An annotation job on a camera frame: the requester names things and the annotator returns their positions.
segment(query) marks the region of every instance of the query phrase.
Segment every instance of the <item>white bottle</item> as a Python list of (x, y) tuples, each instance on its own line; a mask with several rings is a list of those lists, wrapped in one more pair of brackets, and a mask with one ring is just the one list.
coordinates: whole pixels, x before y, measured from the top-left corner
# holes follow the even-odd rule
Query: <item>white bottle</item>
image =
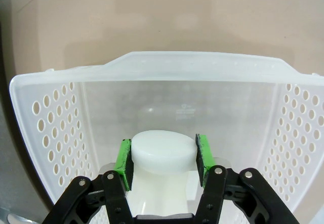
[(134, 178), (127, 199), (133, 216), (188, 213), (188, 171), (195, 166), (197, 147), (190, 137), (151, 130), (132, 139)]

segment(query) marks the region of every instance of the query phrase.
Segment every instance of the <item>beige surface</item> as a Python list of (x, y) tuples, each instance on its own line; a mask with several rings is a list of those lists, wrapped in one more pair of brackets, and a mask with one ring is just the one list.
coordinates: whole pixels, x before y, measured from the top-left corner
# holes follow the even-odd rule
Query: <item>beige surface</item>
[[(10, 78), (130, 51), (186, 50), (278, 57), (324, 75), (323, 7), (324, 0), (0, 0), (6, 70)], [(307, 223), (316, 208), (296, 215)]]

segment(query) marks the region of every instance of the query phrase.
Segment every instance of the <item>green gripper pad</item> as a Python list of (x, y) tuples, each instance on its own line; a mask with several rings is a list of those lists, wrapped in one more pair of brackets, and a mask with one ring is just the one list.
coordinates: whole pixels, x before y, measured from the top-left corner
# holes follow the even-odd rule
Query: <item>green gripper pad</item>
[(196, 134), (197, 145), (197, 169), (200, 178), (200, 186), (205, 187), (208, 171), (212, 166), (215, 166), (215, 160), (213, 158), (211, 149), (208, 144), (207, 137), (205, 135)]
[(130, 139), (124, 139), (121, 142), (117, 161), (114, 167), (114, 171), (118, 172), (123, 177), (126, 191), (132, 190), (134, 163), (132, 161), (131, 152), (132, 141)]

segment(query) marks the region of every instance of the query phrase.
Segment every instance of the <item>translucent plastic bin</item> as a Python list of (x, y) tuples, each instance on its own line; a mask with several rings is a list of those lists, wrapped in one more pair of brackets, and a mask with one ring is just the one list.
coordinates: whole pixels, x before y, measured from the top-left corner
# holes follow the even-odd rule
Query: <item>translucent plastic bin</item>
[[(214, 157), (236, 172), (257, 168), (291, 211), (323, 162), (324, 78), (280, 59), (133, 52), (106, 65), (19, 75), (10, 93), (53, 202), (75, 176), (93, 179), (115, 162), (122, 139), (145, 130), (207, 135)], [(188, 203), (193, 213), (199, 191)], [(245, 221), (224, 202), (220, 223)], [(92, 223), (107, 223), (104, 208)]]

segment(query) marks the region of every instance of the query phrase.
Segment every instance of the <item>metal screw head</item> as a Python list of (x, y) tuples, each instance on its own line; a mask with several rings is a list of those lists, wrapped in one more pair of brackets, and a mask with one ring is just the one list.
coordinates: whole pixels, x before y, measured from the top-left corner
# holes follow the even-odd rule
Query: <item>metal screw head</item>
[(83, 186), (83, 185), (85, 185), (85, 184), (86, 184), (86, 181), (85, 181), (84, 179), (81, 179), (80, 182), (79, 182), (79, 185), (80, 185), (80, 186)]
[(215, 168), (215, 173), (216, 174), (221, 174), (223, 172), (223, 170), (221, 168)]
[(252, 172), (247, 171), (247, 172), (244, 174), (244, 176), (247, 177), (247, 178), (251, 178), (251, 177), (252, 177)]
[(112, 174), (112, 173), (109, 173), (109, 174), (107, 175), (107, 178), (108, 178), (108, 179), (113, 179), (113, 174)]

